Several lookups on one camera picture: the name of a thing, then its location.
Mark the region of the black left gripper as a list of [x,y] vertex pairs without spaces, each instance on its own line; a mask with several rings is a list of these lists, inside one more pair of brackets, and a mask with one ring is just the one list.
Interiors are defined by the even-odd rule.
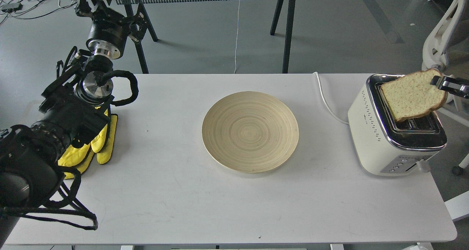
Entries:
[[92,20],[86,46],[94,55],[119,59],[124,54],[127,38],[138,44],[145,35],[142,5],[136,14],[124,16],[108,7],[104,0],[77,0],[75,14]]

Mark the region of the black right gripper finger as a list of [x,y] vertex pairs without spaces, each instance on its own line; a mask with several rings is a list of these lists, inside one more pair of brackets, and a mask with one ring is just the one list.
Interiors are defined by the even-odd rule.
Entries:
[[465,99],[469,98],[469,80],[467,79],[435,75],[430,84],[454,96]]

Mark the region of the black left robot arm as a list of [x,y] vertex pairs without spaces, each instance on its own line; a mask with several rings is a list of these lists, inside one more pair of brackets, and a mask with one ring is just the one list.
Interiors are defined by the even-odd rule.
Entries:
[[77,200],[81,173],[59,165],[67,148],[89,144],[111,118],[110,105],[134,102],[139,94],[135,75],[113,70],[130,37],[144,64],[141,40],[151,26],[144,5],[136,14],[126,5],[127,16],[107,7],[104,0],[77,0],[77,16],[91,18],[87,49],[72,48],[65,63],[57,63],[57,78],[43,92],[41,120],[32,126],[18,124],[1,131],[1,242],[19,218],[55,222],[40,214],[81,216],[92,225],[61,223],[96,230],[97,217]]

